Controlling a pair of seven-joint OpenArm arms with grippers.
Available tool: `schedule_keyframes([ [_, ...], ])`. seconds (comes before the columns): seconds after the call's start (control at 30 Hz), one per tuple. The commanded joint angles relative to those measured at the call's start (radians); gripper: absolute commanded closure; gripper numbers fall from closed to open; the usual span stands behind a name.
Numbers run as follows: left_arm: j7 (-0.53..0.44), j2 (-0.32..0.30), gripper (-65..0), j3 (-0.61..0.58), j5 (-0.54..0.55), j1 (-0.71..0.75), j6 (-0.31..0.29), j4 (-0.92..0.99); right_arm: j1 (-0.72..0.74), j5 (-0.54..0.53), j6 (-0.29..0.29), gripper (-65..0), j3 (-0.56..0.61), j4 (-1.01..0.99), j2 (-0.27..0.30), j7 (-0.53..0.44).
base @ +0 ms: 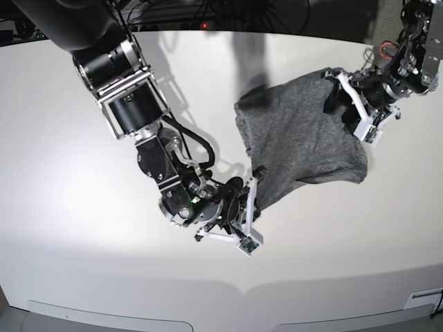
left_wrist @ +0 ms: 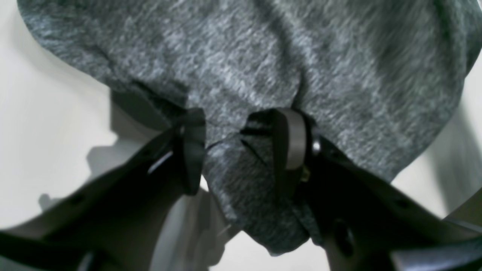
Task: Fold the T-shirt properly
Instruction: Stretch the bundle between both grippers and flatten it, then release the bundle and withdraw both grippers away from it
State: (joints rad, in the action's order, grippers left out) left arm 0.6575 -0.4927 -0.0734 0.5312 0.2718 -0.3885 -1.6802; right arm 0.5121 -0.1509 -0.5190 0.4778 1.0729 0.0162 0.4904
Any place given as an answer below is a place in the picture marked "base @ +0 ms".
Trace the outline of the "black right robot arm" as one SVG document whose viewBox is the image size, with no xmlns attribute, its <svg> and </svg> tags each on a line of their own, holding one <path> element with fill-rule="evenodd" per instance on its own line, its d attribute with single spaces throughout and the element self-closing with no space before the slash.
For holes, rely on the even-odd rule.
<svg viewBox="0 0 443 332">
<path fill-rule="evenodd" d="M 197 241 L 217 237 L 246 253 L 264 243 L 253 222 L 261 213 L 256 194 L 265 168 L 248 180 L 213 178 L 212 146 L 173 116 L 116 1 L 18 1 L 17 7 L 71 54 L 114 137 L 134 139 L 138 166 L 156 182 L 171 224 L 199 224 Z"/>
</svg>

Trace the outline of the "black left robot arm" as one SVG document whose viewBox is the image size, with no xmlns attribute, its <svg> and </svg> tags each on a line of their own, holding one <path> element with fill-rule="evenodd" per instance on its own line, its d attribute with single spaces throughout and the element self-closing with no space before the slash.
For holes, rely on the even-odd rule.
<svg viewBox="0 0 443 332">
<path fill-rule="evenodd" d="M 323 78 L 333 82 L 323 111 L 343 109 L 342 121 L 362 142 L 375 146 L 383 127 L 401 117 L 395 103 L 412 94 L 426 95 L 439 81 L 442 61 L 442 2 L 405 1 L 402 30 L 395 43 L 374 48 L 368 68 L 349 73 L 328 68 Z"/>
</svg>

